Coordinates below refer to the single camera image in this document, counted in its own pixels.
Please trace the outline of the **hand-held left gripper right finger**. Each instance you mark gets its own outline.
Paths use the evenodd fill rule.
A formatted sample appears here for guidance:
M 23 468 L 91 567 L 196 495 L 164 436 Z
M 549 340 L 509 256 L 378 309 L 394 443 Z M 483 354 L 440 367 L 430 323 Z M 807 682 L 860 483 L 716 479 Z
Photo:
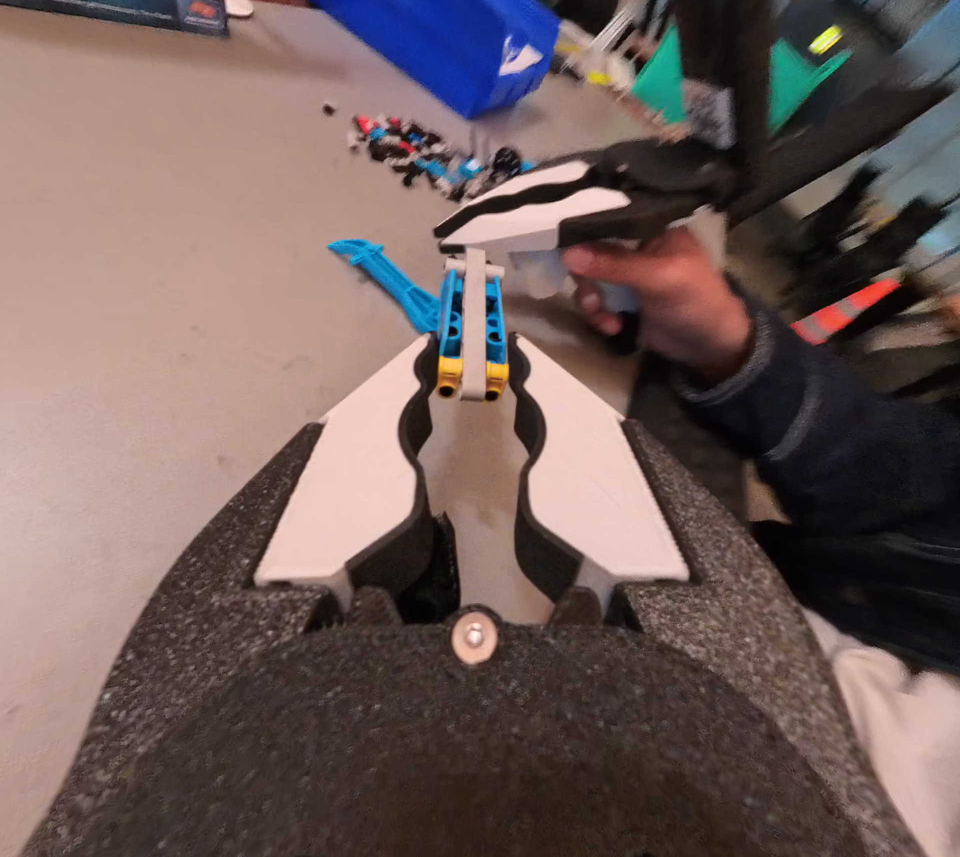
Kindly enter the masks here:
M 606 607 L 621 585 L 688 583 L 623 415 L 525 336 L 510 335 L 509 369 L 526 452 L 513 537 L 523 575 L 555 605 L 573 587 Z

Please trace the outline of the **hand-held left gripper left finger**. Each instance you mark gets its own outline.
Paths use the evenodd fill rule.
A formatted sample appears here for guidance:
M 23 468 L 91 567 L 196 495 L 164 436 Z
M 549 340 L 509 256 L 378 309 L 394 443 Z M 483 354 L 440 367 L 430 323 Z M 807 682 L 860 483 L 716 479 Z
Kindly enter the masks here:
M 437 339 L 421 335 L 324 415 L 257 587 L 411 587 L 426 572 L 434 523 L 419 455 L 437 368 Z

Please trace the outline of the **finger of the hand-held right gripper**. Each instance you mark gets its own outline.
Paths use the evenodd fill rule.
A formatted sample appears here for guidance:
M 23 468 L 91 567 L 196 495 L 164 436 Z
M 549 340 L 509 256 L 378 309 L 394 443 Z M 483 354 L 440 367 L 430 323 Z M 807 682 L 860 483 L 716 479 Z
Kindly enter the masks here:
M 514 211 L 527 205 L 558 203 L 593 185 L 594 167 L 580 159 L 527 170 L 462 203 L 434 227 L 434 238 L 448 239 L 478 217 Z
M 630 197 L 621 191 L 587 188 L 556 201 L 509 205 L 506 210 L 470 216 L 456 229 L 442 231 L 438 249 L 442 253 L 467 249 L 557 250 L 562 222 L 596 215 L 604 217 L 630 204 Z

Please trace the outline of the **blue grey brick assembly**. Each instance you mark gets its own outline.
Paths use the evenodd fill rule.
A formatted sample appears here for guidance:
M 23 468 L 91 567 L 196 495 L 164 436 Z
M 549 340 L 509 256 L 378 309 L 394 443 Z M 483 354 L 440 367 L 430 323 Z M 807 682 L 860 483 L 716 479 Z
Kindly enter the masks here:
M 468 248 L 445 260 L 439 297 L 437 394 L 497 402 L 509 381 L 501 266 Z

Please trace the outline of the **blue brick separator tool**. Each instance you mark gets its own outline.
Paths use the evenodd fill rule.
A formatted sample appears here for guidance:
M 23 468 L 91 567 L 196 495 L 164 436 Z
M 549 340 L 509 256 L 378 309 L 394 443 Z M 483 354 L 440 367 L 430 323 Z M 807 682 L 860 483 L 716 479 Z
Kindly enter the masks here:
M 338 239 L 327 249 L 348 260 L 377 284 L 400 307 L 419 334 L 435 332 L 440 299 L 420 287 L 384 253 L 384 246 L 368 239 Z

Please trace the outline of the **person's right forearm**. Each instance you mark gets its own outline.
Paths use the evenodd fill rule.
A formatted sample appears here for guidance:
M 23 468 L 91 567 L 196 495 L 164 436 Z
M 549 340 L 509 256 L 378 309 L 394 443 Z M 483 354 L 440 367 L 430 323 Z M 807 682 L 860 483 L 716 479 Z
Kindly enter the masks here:
M 957 563 L 958 404 L 879 392 L 731 291 L 750 323 L 747 353 L 719 382 L 676 369 L 693 417 L 756 464 L 805 537 L 883 539 Z

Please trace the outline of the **white desk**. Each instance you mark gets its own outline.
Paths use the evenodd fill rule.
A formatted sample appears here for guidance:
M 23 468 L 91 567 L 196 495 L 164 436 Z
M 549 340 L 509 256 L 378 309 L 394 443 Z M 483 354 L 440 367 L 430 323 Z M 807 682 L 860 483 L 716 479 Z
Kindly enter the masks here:
M 534 160 L 639 131 L 554 77 L 470 124 L 289 2 L 230 26 L 2 7 L 2 855 L 182 551 L 415 336 L 328 243 L 381 243 L 434 289 L 447 203 L 350 153 L 353 116 Z

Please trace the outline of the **person's right hand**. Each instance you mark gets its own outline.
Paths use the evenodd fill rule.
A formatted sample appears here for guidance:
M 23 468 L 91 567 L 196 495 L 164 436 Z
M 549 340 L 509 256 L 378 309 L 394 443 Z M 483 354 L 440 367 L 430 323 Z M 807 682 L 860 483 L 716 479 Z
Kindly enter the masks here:
M 708 387 L 734 376 L 752 349 L 753 323 L 709 252 L 688 227 L 631 248 L 594 242 L 568 248 L 562 260 L 575 282 L 575 297 L 590 325 L 606 337 L 625 328 L 611 310 L 602 284 L 632 292 L 642 347 L 696 375 Z

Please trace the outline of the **teal plastic tote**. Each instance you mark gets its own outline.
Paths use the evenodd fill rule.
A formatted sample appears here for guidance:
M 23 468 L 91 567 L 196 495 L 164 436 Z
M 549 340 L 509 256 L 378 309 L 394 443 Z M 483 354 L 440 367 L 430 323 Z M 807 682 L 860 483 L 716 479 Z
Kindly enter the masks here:
M 776 134 L 816 90 L 853 56 L 839 49 L 842 31 L 829 27 L 805 50 L 784 38 L 774 41 L 770 54 L 768 131 Z M 630 96 L 658 114 L 667 124 L 686 120 L 682 94 L 682 60 L 679 31 L 668 24 L 652 57 L 644 64 L 630 88 Z

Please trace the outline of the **pile of small brick parts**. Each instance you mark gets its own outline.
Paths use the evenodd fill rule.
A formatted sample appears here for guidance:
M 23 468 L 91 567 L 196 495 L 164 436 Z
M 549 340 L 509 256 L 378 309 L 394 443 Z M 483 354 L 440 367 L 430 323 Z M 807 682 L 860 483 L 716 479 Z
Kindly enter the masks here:
M 354 115 L 347 149 L 387 166 L 405 188 L 424 182 L 451 203 L 469 203 L 536 164 L 509 144 L 494 147 L 475 127 L 465 145 L 412 118 Z

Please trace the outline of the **orange striped cone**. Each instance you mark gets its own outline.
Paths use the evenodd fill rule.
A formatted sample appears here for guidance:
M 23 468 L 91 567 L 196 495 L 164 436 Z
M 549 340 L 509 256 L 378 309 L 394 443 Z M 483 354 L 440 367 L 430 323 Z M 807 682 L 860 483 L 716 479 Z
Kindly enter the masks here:
M 870 282 L 866 287 L 823 306 L 793 322 L 790 327 L 811 346 L 822 346 L 848 328 L 858 317 L 893 296 L 902 287 L 902 281 L 886 277 Z

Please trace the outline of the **person's denim jacket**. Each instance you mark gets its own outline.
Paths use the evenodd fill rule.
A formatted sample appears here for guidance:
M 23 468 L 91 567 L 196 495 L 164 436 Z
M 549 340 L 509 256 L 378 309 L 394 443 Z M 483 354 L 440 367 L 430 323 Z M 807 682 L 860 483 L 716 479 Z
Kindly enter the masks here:
M 894 531 L 815 535 L 772 520 L 751 534 L 804 608 L 911 666 L 958 676 L 958 544 Z

